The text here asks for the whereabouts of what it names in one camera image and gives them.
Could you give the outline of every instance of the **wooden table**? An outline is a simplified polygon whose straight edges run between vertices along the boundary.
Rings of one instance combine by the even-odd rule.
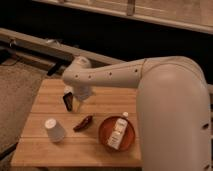
[[[213,34],[212,0],[135,0],[132,16],[129,0],[34,1]]]
[[[13,156],[12,166],[25,167],[140,167],[136,90],[93,87],[93,95],[83,103],[74,101],[74,111],[63,103],[64,83],[60,79],[42,82],[32,110]],[[136,140],[128,151],[109,152],[98,140],[101,122],[112,115],[129,112]],[[85,131],[75,133],[73,127],[85,116],[93,114],[94,123]],[[44,129],[48,118],[57,119],[67,136],[59,144],[50,142]]]

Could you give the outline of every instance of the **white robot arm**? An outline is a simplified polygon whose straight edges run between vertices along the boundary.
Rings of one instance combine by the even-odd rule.
[[[89,86],[137,88],[144,171],[210,171],[210,98],[200,67],[185,57],[149,58],[91,69],[78,57],[63,73],[74,96]]]

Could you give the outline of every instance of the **brown object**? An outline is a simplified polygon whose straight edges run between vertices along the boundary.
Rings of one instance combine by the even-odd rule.
[[[64,104],[68,111],[72,111],[73,95],[71,92],[63,96]]]
[[[135,13],[135,0],[128,0],[126,15],[132,16]]]
[[[107,141],[108,141],[112,131],[114,130],[114,126],[115,126],[117,119],[119,119],[119,118],[121,118],[121,117],[120,116],[109,117],[109,118],[105,119],[102,122],[101,126],[99,127],[99,133],[98,133],[99,141],[107,148],[110,148],[107,145]],[[128,121],[128,125],[127,125],[125,134],[123,136],[123,140],[120,144],[118,151],[128,150],[130,148],[130,146],[132,145],[132,143],[134,142],[134,140],[135,140],[135,130],[134,130],[134,127],[132,126],[131,122]]]
[[[83,103],[73,100],[68,112],[62,96],[64,83],[60,79],[42,82],[19,144],[13,155],[14,167],[141,167],[136,117],[136,90],[129,88],[93,87],[93,95]],[[123,152],[107,150],[98,140],[101,123],[115,113],[129,112],[128,120],[135,128],[135,142]],[[89,129],[74,132],[82,118],[95,118]],[[53,117],[66,130],[66,137],[58,144],[50,142],[44,122]]]
[[[92,119],[93,119],[93,116],[92,115],[89,115],[87,116],[86,118],[84,118],[78,125],[76,125],[73,130],[75,132],[78,132],[78,131],[81,131],[83,129],[86,129],[88,128],[88,126],[92,123]]]

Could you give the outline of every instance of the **paper cup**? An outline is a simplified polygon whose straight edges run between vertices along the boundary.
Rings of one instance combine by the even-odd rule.
[[[50,118],[44,125],[50,141],[59,142],[65,137],[66,132],[56,119]]]

